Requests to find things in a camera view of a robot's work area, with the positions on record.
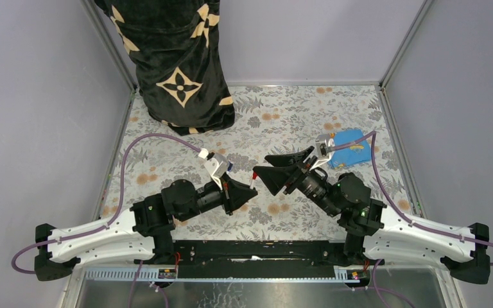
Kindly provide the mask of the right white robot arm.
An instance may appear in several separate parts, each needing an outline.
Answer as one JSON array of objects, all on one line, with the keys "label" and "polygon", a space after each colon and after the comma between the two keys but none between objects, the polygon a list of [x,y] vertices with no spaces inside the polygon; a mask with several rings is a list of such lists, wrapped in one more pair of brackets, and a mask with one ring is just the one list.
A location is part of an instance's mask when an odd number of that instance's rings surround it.
[{"label": "right white robot arm", "polygon": [[371,197],[372,190],[354,173],[335,183],[317,166],[313,147],[289,155],[267,155],[268,166],[253,172],[271,192],[301,192],[346,232],[338,256],[346,265],[376,261],[416,262],[448,270],[455,279],[487,284],[489,228],[481,223],[454,227],[394,210]]}]

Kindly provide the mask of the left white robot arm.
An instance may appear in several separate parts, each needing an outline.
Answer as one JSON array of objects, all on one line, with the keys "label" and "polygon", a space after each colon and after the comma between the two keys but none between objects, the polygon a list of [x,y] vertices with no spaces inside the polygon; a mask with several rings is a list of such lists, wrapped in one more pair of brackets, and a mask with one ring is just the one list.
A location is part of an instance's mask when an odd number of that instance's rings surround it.
[{"label": "left white robot arm", "polygon": [[177,180],[122,211],[115,220],[100,219],[68,229],[37,226],[37,280],[58,280],[89,264],[175,261],[177,250],[171,232],[176,221],[185,222],[217,207],[232,215],[258,195],[255,188],[229,175],[223,175],[222,180],[221,185],[209,182],[200,188],[187,180]]}]

